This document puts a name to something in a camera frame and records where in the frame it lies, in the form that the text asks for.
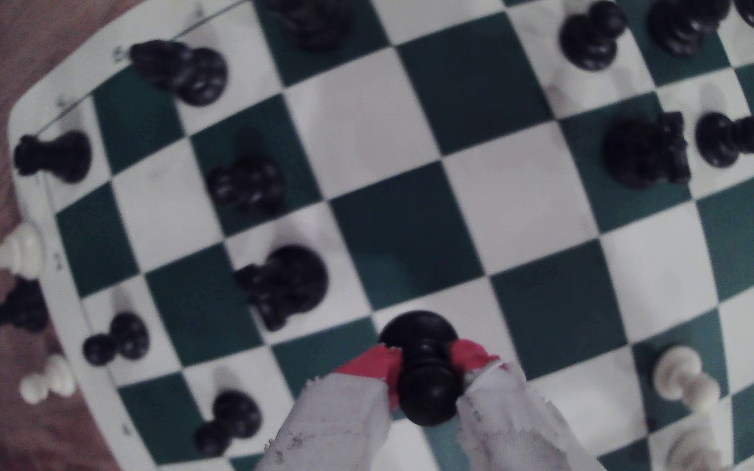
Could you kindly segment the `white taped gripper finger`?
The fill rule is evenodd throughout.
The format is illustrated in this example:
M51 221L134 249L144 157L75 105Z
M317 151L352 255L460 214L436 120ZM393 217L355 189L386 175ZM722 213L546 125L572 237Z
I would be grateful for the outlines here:
M257 470L369 470L399 397L402 351L373 346L309 380Z
M605 470L518 361L465 338L452 343L450 359L463 375L457 439L472 470Z

